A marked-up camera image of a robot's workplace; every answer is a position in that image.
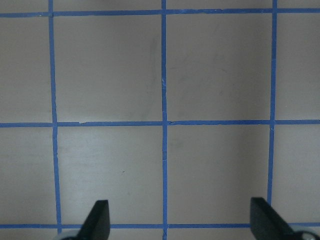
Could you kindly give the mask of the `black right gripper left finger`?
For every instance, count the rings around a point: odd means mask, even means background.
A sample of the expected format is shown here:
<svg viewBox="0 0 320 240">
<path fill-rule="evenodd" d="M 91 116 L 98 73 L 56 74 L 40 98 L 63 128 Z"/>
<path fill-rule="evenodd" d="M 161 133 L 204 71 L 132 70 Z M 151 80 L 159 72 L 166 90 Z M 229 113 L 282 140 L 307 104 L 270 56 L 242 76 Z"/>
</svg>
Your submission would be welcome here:
<svg viewBox="0 0 320 240">
<path fill-rule="evenodd" d="M 107 240 L 110 231 L 109 202 L 108 200 L 97 200 L 76 235 L 76 239 Z"/>
</svg>

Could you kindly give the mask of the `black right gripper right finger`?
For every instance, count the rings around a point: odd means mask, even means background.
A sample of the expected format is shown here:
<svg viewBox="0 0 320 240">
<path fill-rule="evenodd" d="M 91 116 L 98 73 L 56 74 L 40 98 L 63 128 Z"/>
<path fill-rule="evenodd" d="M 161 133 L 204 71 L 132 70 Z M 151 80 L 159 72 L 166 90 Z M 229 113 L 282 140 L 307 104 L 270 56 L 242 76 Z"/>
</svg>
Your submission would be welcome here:
<svg viewBox="0 0 320 240">
<path fill-rule="evenodd" d="M 298 240 L 296 233 L 263 197 L 250 199 L 250 230 L 256 240 Z"/>
</svg>

